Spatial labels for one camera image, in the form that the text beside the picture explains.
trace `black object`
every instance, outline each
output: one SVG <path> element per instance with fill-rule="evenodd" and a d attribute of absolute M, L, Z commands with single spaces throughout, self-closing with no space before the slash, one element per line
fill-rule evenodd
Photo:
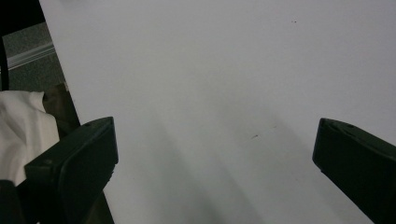
<path fill-rule="evenodd" d="M 353 125 L 321 119 L 313 161 L 374 223 L 396 223 L 396 147 Z"/>
<path fill-rule="evenodd" d="M 25 223 L 17 189 L 9 180 L 0 180 L 0 223 Z"/>
<path fill-rule="evenodd" d="M 83 223 L 110 179 L 118 153 L 113 118 L 80 126 L 25 165 L 41 224 Z"/>
<path fill-rule="evenodd" d="M 0 1 L 0 38 L 44 21 L 44 14 L 38 0 Z M 3 40 L 0 40 L 0 66 L 2 91 L 7 91 L 8 65 Z"/>

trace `fabric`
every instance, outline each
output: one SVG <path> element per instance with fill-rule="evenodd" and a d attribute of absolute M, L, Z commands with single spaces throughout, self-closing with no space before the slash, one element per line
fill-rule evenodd
<path fill-rule="evenodd" d="M 19 185 L 26 178 L 23 166 L 59 141 L 43 96 L 44 92 L 0 92 L 0 179 Z"/>

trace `white cloth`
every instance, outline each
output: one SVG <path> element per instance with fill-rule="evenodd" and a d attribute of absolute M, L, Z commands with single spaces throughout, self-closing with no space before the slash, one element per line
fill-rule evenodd
<path fill-rule="evenodd" d="M 19 185 L 23 166 L 59 141 L 55 117 L 47 114 L 44 92 L 0 92 L 0 179 Z"/>

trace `gray surface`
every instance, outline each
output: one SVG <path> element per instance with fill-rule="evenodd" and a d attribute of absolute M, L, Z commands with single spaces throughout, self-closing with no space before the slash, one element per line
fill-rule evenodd
<path fill-rule="evenodd" d="M 50 32 L 45 22 L 3 36 L 8 57 L 50 43 Z"/>
<path fill-rule="evenodd" d="M 63 82 L 64 75 L 56 54 L 9 72 L 9 88 L 13 91 L 44 91 Z"/>
<path fill-rule="evenodd" d="M 8 58 L 51 42 L 46 23 L 3 38 Z M 63 82 L 64 74 L 56 54 L 9 71 L 9 88 L 12 91 L 44 91 Z"/>

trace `gray floor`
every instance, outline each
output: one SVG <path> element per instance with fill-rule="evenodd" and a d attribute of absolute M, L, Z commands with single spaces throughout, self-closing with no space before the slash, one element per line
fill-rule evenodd
<path fill-rule="evenodd" d="M 3 36 L 7 57 L 23 54 L 51 43 L 46 23 Z M 56 53 L 9 71 L 11 91 L 44 91 L 64 82 L 64 74 Z"/>

